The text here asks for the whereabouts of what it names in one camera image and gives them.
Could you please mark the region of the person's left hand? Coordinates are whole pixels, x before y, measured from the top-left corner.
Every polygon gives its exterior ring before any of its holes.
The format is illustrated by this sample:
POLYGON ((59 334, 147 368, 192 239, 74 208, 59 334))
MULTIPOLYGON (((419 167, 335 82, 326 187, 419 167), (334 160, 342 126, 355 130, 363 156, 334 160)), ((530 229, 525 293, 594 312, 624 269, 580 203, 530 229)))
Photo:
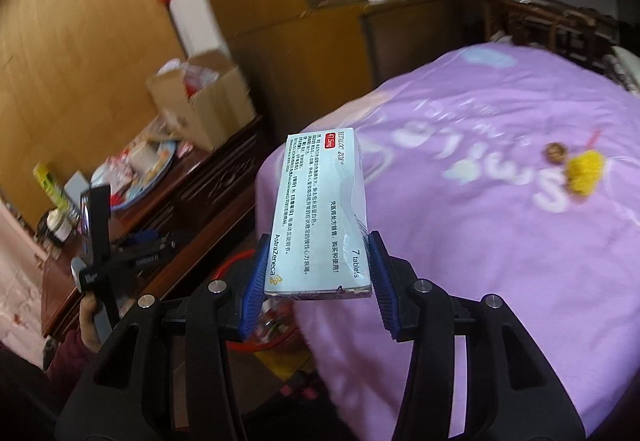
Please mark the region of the person's left hand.
POLYGON ((101 340, 96 331, 94 316, 98 312, 96 296, 91 293, 82 297, 79 307, 79 327, 82 343, 92 353, 97 353, 101 348, 101 340))

